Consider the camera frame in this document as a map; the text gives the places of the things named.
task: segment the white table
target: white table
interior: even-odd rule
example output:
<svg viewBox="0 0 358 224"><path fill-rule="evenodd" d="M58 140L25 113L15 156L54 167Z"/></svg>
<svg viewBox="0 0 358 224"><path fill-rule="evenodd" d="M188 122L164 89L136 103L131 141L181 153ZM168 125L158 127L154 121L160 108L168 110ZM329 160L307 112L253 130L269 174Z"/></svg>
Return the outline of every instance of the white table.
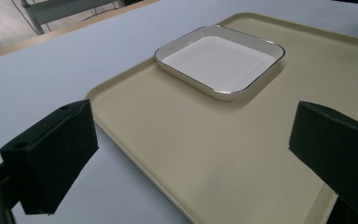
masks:
<svg viewBox="0 0 358 224"><path fill-rule="evenodd" d="M358 37L358 5L327 0L160 0L0 57L0 147L56 108L151 57L203 25L254 12ZM97 129L100 149L54 216L25 223L188 223L164 195Z"/></svg>

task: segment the square bowl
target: square bowl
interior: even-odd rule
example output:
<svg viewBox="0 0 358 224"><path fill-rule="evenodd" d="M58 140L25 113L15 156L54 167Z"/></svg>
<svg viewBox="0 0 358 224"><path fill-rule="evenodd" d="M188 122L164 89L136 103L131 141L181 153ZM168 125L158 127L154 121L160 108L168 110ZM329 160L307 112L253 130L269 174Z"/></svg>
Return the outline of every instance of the square bowl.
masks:
<svg viewBox="0 0 358 224"><path fill-rule="evenodd" d="M246 92L284 55L271 41L222 26L204 26L156 50L168 73L221 101Z"/></svg>

